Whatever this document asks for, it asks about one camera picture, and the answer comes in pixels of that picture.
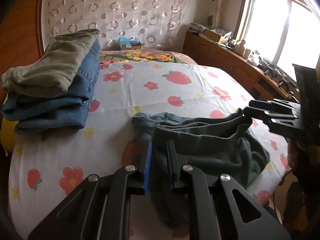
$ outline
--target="strawberry print bed sheet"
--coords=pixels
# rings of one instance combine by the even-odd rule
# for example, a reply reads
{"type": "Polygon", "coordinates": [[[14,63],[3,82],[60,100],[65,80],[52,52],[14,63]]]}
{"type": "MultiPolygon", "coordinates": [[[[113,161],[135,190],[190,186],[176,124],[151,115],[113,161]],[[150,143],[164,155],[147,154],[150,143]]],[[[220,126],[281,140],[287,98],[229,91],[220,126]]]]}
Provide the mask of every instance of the strawberry print bed sheet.
{"type": "MultiPolygon", "coordinates": [[[[137,112],[221,118],[253,98],[217,68],[130,61],[101,64],[93,99],[84,129],[17,138],[9,202],[24,239],[88,175],[113,174],[140,152],[130,123],[137,112]]],[[[270,152],[270,163],[248,189],[263,204],[287,169],[287,143],[260,120],[253,120],[250,130],[270,152]]],[[[158,220],[149,196],[133,196],[130,240],[163,239],[172,239],[172,230],[158,220]]]]}

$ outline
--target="blue jeans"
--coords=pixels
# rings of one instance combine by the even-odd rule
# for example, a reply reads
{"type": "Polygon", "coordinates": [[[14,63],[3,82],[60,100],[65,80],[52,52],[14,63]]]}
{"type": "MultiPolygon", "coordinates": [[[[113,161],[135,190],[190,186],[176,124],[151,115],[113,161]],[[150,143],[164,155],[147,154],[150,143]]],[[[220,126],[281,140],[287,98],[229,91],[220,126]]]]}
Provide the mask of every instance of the blue jeans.
{"type": "Polygon", "coordinates": [[[100,62],[100,44],[96,40],[79,67],[68,91],[56,98],[33,98],[8,93],[2,113],[9,121],[19,121],[17,134],[34,134],[48,128],[72,126],[85,127],[100,62]]]}

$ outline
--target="window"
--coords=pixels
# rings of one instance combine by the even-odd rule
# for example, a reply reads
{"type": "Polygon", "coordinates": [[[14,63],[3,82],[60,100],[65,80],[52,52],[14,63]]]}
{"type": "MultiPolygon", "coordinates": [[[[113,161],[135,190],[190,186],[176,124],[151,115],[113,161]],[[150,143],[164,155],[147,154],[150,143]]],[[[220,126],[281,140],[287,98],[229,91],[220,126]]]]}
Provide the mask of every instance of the window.
{"type": "Polygon", "coordinates": [[[246,47],[296,80],[292,64],[315,68],[320,54],[320,22],[293,0],[251,0],[243,33],[246,47]]]}

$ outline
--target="cardboard box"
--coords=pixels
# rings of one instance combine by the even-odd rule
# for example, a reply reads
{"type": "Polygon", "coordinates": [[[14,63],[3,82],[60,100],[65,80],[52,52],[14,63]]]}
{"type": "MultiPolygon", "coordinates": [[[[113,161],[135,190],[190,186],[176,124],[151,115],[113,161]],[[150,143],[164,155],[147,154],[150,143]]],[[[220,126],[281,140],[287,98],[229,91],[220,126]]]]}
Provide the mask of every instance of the cardboard box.
{"type": "Polygon", "coordinates": [[[144,49],[144,43],[142,43],[142,44],[121,45],[121,50],[136,50],[136,49],[144,49]]]}
{"type": "Polygon", "coordinates": [[[220,36],[212,31],[205,30],[203,33],[204,36],[208,37],[210,40],[222,43],[222,44],[227,44],[228,38],[224,38],[223,36],[220,36]]]}

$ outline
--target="wooden cabinet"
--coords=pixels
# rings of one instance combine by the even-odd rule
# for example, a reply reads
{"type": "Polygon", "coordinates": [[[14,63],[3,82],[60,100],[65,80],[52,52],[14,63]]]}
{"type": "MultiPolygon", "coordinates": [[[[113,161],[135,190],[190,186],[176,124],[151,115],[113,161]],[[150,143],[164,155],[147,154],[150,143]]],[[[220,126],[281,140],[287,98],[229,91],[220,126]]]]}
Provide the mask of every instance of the wooden cabinet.
{"type": "Polygon", "coordinates": [[[261,96],[265,100],[278,98],[289,101],[289,94],[279,88],[274,80],[264,76],[262,70],[250,65],[233,51],[187,32],[183,53],[191,57],[199,65],[224,70],[256,99],[260,99],[261,96]]]}

